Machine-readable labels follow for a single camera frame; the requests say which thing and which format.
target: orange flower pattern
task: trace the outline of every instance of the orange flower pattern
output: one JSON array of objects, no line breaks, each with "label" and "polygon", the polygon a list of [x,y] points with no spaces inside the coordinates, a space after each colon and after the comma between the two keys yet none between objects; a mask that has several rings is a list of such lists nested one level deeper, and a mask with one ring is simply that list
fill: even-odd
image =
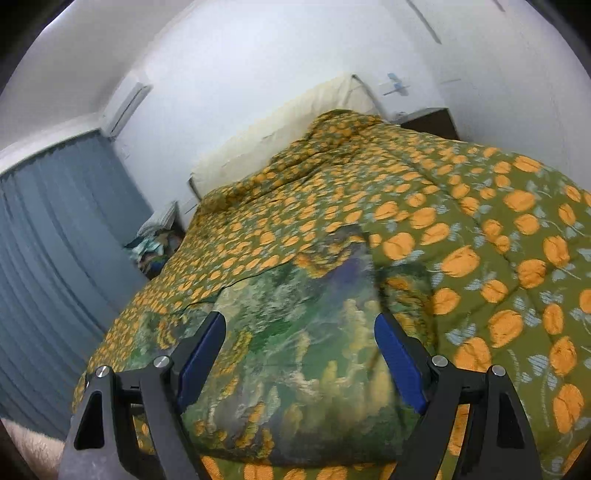
[{"label": "orange flower pattern", "polygon": [[[146,314],[161,316],[159,342],[173,345],[167,332],[175,312],[356,223],[369,235],[376,265],[428,269],[438,353],[462,368],[507,369],[544,445],[545,478],[556,478],[591,435],[590,213],[591,194],[537,160],[375,116],[328,112],[268,167],[204,198],[181,248],[115,320],[89,371],[101,364],[129,368]],[[407,329],[416,323],[399,320]],[[236,359],[253,340],[241,341]],[[82,385],[81,379],[77,400]],[[293,422],[298,418],[294,407]],[[216,478],[242,478],[243,463],[215,462]],[[391,463],[321,476],[377,478]],[[322,472],[294,468],[274,465],[272,478],[312,480]],[[251,470],[249,478],[260,476]],[[441,470],[451,478],[453,460]]]}]

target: bed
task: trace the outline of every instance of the bed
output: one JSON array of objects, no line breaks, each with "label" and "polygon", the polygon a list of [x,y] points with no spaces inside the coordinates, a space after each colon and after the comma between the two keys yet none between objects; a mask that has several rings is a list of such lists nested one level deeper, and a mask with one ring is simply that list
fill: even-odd
[{"label": "bed", "polygon": [[[219,310],[226,341],[183,413],[212,478],[386,480],[417,421],[373,341],[386,307],[459,367],[503,365],[544,477],[568,470],[591,434],[591,194],[526,156],[350,109],[265,164],[203,192],[88,371],[142,367]],[[466,419],[460,406],[440,479]]]}]

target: air conditioner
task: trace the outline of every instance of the air conditioner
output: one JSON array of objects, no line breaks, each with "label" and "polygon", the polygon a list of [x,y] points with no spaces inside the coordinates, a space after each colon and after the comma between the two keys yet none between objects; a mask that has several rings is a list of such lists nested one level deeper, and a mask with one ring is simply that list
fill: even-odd
[{"label": "air conditioner", "polygon": [[108,138],[119,135],[129,117],[151,89],[152,86],[143,72],[129,72],[103,110],[100,118],[101,133]]}]

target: bedding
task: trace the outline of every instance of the bedding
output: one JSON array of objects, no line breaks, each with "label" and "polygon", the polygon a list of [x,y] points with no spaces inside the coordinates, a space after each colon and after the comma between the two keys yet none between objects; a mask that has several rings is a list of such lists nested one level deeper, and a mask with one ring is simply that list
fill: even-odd
[{"label": "bedding", "polygon": [[369,115],[379,113],[369,89],[359,78],[341,75],[290,100],[220,148],[199,158],[191,173],[191,188],[201,199],[218,187],[259,171],[267,166],[269,158],[306,133],[318,115],[336,108]]},{"label": "bedding", "polygon": [[176,200],[170,202],[160,210],[154,212],[141,227],[139,227],[137,236],[153,235],[158,230],[170,230],[178,216],[178,206]]},{"label": "bedding", "polygon": [[[102,364],[141,367],[219,306],[231,318],[214,367],[219,375],[210,375],[202,397],[183,414],[212,477],[387,479],[415,420],[367,344],[357,351],[364,350],[356,360],[362,368],[351,382],[361,386],[363,401],[353,401],[352,391],[341,394],[355,350],[344,346],[353,328],[345,327],[346,309],[355,328],[371,332],[371,302],[381,301],[407,332],[457,366],[503,365],[530,419],[544,477],[559,478],[591,434],[590,207],[591,194],[523,155],[331,111],[260,172],[203,199],[179,251],[115,320],[89,371]],[[353,244],[368,245],[371,262]],[[344,313],[331,321],[342,328],[323,329],[323,339],[308,331],[312,317],[297,316],[287,331],[289,323],[277,322],[281,315],[265,314],[282,311],[281,285],[313,296],[315,281],[337,276],[356,256],[381,287],[356,288],[334,303]],[[270,295],[251,290],[290,275],[302,276],[270,281],[262,290]],[[233,306],[248,307],[250,316]],[[314,303],[311,312],[320,311]],[[261,361],[265,346],[282,339],[292,342],[289,348]],[[329,356],[319,359],[319,345]],[[252,388],[261,376],[262,386]],[[83,378],[75,402],[82,392]],[[345,417],[365,428],[332,435]],[[451,478],[466,419],[460,407],[441,479]],[[142,419],[137,430],[149,450]],[[315,456],[293,446],[302,434],[315,438]],[[392,448],[384,449],[384,435]],[[338,442],[362,447],[344,458]]]},{"label": "bedding", "polygon": [[125,245],[129,258],[150,280],[160,275],[166,262],[180,247],[184,233],[174,230],[159,229],[151,235],[139,236]]}]

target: screw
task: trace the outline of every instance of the screw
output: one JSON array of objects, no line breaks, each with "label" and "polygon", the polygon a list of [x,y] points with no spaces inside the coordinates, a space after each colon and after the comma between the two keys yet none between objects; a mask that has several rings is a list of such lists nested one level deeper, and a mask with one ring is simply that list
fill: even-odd
[{"label": "screw", "polygon": [[504,367],[500,366],[500,365],[493,365],[492,366],[492,372],[497,376],[497,377],[504,377],[505,374],[507,373],[507,371],[505,370]]},{"label": "screw", "polygon": [[446,367],[449,363],[447,358],[445,358],[443,355],[435,355],[433,358],[431,358],[431,362],[433,362],[433,365],[436,367]]},{"label": "screw", "polygon": [[156,368],[165,368],[170,363],[170,357],[166,355],[157,356],[154,359],[154,366]]},{"label": "screw", "polygon": [[95,370],[95,374],[97,377],[99,378],[103,378],[106,376],[106,374],[108,374],[111,371],[111,369],[109,367],[107,367],[106,365],[103,365],[102,367],[99,367]]}]

